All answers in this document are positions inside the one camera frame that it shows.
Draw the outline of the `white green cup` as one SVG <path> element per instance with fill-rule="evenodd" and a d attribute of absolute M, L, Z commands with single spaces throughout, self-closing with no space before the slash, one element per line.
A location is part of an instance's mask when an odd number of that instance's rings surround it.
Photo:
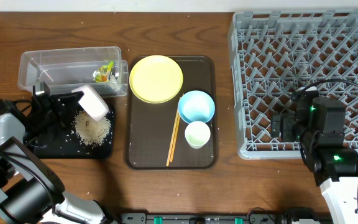
<path fill-rule="evenodd" d="M 194 121 L 185 129 L 185 139 L 193 149 L 203 147 L 209 141 L 210 137 L 210 128 L 202 121 Z"/>

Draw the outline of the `pile of rice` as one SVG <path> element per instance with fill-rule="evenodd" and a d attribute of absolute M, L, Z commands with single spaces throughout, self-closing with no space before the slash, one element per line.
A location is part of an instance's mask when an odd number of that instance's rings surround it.
<path fill-rule="evenodd" d="M 85 146 L 101 146 L 109 134 L 111 122 L 104 117 L 95 121 L 88 113 L 81 110 L 76 113 L 73 120 L 74 132 Z"/>

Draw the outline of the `wooden chopstick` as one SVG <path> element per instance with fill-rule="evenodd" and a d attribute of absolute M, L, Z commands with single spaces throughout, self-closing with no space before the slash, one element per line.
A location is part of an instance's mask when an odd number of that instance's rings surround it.
<path fill-rule="evenodd" d="M 175 150 L 175 144 L 176 144 L 176 140 L 177 140 L 179 124 L 180 124 L 180 115 L 179 115 L 178 106 L 177 106 L 177 110 L 176 110 L 176 114 L 175 114 L 175 121 L 174 121 L 173 131 L 172 131 L 172 137 L 170 140 L 170 147 L 168 150 L 168 156 L 167 156 L 167 161 L 166 161 L 167 167 L 169 166 L 170 162 L 173 160 L 172 152 Z"/>
<path fill-rule="evenodd" d="M 174 130 L 173 130 L 173 136 L 172 136 L 173 141 L 172 141 L 172 146 L 171 146 L 171 150 L 170 150 L 170 157 L 169 157 L 168 164 L 173 162 L 173 155 L 174 155 L 175 147 L 176 147 L 176 143 L 177 143 L 179 125 L 180 125 L 180 115 L 179 115 L 179 112 L 177 111 L 176 120 L 175 120 L 175 127 L 174 127 Z"/>

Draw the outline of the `pink bowl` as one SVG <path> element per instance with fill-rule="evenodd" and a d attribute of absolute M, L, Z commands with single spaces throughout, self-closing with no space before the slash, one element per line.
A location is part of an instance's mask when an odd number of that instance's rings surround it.
<path fill-rule="evenodd" d="M 83 96 L 79 100 L 79 104 L 95 121 L 99 122 L 107 115 L 109 108 L 106 102 L 92 86 L 83 85 L 73 89 L 71 92 L 83 93 Z"/>

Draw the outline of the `white tissue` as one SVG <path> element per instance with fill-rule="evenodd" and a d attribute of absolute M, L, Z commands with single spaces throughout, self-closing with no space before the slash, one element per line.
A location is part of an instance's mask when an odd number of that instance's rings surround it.
<path fill-rule="evenodd" d="M 109 86 L 113 91 L 120 91 L 121 90 L 121 75 L 117 72 L 112 72 L 110 74 Z"/>

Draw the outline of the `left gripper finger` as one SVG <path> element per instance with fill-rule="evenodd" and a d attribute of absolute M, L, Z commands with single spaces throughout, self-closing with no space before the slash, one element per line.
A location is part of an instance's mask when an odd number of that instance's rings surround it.
<path fill-rule="evenodd" d="M 75 116 L 79 109 L 69 109 L 65 110 L 61 114 L 61 126 L 63 129 L 67 129 L 71 127 L 71 124 L 73 120 L 75 119 Z"/>
<path fill-rule="evenodd" d="M 56 105 L 58 107 L 77 108 L 83 95 L 84 93 L 81 91 L 56 95 Z"/>

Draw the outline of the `dark brown serving tray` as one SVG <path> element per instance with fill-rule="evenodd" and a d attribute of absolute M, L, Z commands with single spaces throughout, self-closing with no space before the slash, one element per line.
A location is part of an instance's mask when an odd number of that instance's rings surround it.
<path fill-rule="evenodd" d="M 180 97 L 192 90 L 200 90 L 216 100 L 213 61 L 204 55 L 175 55 L 171 57 L 184 75 L 182 88 L 173 99 L 159 104 L 146 103 L 128 93 L 127 134 L 125 160 L 129 167 L 146 169 L 207 169 L 218 158 L 217 114 L 208 122 L 209 141 L 193 149 L 185 139 L 185 128 L 180 121 L 173 161 L 167 166 L 175 115 Z"/>

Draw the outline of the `black waste tray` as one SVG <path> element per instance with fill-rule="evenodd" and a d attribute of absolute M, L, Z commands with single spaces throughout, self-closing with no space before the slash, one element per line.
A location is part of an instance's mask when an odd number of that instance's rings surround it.
<path fill-rule="evenodd" d="M 50 126 L 33 139 L 25 140 L 25 146 L 41 159 L 107 159 L 112 153 L 114 139 L 115 111 L 108 106 L 105 117 L 111 122 L 109 134 L 101 146 L 91 147 L 80 143 L 74 124 L 67 129 Z"/>

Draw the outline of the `grey dishwasher rack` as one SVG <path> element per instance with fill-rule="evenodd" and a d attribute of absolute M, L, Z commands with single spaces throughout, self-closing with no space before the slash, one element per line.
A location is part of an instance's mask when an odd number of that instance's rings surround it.
<path fill-rule="evenodd" d="M 228 31 L 237 152 L 243 159 L 297 159 L 297 142 L 270 135 L 290 93 L 319 82 L 346 106 L 344 144 L 358 152 L 358 8 L 236 12 Z"/>

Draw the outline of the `yellow plate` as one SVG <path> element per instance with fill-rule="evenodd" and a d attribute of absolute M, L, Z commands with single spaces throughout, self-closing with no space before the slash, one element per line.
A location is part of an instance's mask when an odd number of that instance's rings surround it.
<path fill-rule="evenodd" d="M 171 100 L 181 90 L 183 80 L 179 64 L 163 55 L 140 59 L 129 75 L 133 94 L 146 103 L 164 103 Z"/>

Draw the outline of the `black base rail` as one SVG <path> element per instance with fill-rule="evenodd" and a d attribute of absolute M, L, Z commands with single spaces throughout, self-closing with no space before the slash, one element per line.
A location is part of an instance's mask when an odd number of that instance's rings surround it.
<path fill-rule="evenodd" d="M 269 223 L 333 223 L 330 218 L 318 218 L 312 215 L 300 217 L 250 213 L 249 215 L 147 215 L 145 213 L 123 213 L 121 223 L 126 224 L 269 224 Z"/>

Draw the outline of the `blue bowl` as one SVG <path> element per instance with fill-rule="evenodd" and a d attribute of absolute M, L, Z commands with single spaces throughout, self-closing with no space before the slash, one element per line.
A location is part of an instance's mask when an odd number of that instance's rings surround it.
<path fill-rule="evenodd" d="M 180 118 L 188 124 L 194 121 L 208 123 L 213 118 L 215 110 L 213 98 L 204 91 L 189 91 L 178 102 Z"/>

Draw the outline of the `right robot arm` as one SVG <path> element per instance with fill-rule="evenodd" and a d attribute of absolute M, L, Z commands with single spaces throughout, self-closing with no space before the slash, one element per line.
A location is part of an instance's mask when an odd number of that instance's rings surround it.
<path fill-rule="evenodd" d="M 333 223 L 358 223 L 358 152 L 344 146 L 345 113 L 338 100 L 304 96 L 295 113 L 272 116 L 271 135 L 300 144 Z"/>

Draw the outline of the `clear plastic bin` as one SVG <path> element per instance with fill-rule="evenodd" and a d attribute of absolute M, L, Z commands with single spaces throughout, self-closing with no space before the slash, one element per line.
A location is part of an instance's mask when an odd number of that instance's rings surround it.
<path fill-rule="evenodd" d="M 114 61 L 112 72 L 121 75 L 121 90 L 113 91 L 109 81 L 96 83 L 93 73 Z M 21 55 L 17 86 L 32 92 L 37 82 L 44 81 L 52 95 L 70 93 L 83 85 L 92 86 L 102 97 L 125 96 L 128 92 L 128 64 L 119 47 L 85 47 L 27 51 Z"/>

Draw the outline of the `green orange snack wrapper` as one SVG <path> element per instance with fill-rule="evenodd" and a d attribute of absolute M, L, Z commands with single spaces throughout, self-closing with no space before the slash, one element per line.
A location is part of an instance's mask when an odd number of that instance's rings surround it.
<path fill-rule="evenodd" d="M 110 61 L 107 65 L 103 65 L 103 66 L 99 67 L 93 73 L 93 80 L 96 83 L 108 82 L 110 80 L 110 76 L 112 74 L 113 67 L 114 67 L 114 61 Z"/>

